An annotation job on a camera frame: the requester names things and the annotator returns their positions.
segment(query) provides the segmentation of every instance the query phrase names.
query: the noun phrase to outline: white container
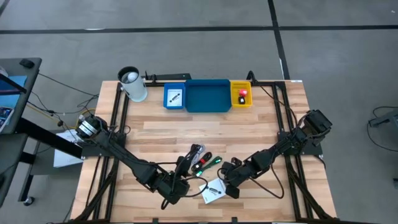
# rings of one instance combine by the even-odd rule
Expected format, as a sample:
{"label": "white container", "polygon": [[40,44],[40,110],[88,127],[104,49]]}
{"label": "white container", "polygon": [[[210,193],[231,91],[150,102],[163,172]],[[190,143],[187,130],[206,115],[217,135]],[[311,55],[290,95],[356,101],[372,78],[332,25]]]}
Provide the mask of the white container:
{"label": "white container", "polygon": [[130,100],[142,102],[147,98],[148,90],[136,67],[124,67],[118,73],[118,80]]}

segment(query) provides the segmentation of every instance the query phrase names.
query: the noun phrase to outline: green screwdriver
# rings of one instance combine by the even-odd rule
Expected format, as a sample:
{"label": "green screwdriver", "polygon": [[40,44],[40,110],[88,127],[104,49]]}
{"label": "green screwdriver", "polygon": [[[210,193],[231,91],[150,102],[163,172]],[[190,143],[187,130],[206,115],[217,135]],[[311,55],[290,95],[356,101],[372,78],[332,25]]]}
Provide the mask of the green screwdriver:
{"label": "green screwdriver", "polygon": [[216,156],[210,163],[208,163],[207,165],[204,166],[204,168],[202,168],[201,170],[199,170],[198,172],[195,173],[195,175],[197,177],[199,177],[203,171],[213,167],[216,164],[219,164],[221,161],[223,160],[223,158],[221,158],[220,156]]}

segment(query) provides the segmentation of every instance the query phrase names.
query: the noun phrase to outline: blue box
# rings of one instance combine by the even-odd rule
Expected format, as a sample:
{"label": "blue box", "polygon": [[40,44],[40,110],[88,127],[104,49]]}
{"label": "blue box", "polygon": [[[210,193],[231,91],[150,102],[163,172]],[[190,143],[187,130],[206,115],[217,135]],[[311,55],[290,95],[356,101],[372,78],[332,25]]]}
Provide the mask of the blue box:
{"label": "blue box", "polygon": [[[167,106],[167,92],[168,90],[182,90],[182,105],[181,106]],[[166,83],[164,85],[163,106],[169,110],[183,109],[185,107],[185,84],[184,83]]]}
{"label": "blue box", "polygon": [[187,80],[185,88],[185,107],[190,113],[225,113],[232,106],[227,79]]}

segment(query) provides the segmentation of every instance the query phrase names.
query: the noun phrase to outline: white paper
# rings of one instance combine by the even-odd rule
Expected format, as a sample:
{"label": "white paper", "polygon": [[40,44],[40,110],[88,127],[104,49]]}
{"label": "white paper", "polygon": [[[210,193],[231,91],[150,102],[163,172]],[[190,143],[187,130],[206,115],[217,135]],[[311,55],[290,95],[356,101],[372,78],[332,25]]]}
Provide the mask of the white paper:
{"label": "white paper", "polygon": [[167,90],[167,106],[182,106],[182,89]]}
{"label": "white paper", "polygon": [[[75,130],[66,130],[62,133],[57,133],[57,136],[76,144],[76,142],[82,141],[76,134],[77,132]],[[53,166],[56,168],[70,166],[81,162],[83,162],[83,160],[81,160],[80,158],[71,156],[67,153],[59,151],[58,149],[56,149],[54,152]]]}
{"label": "white paper", "polygon": [[[199,186],[199,189],[202,191],[205,186],[206,184],[203,184]],[[207,187],[208,188],[201,194],[205,200],[205,204],[225,196],[225,184],[220,178],[210,181]]]}

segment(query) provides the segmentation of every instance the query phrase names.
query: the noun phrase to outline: yellow box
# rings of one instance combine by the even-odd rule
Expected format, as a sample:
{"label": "yellow box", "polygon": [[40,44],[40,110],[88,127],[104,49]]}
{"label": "yellow box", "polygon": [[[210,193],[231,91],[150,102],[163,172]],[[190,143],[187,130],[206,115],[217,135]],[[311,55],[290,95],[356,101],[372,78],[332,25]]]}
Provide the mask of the yellow box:
{"label": "yellow box", "polygon": [[[245,104],[239,104],[239,90],[245,89],[248,94],[244,98]],[[251,85],[249,81],[231,81],[231,102],[232,107],[235,108],[248,108],[253,105]]]}

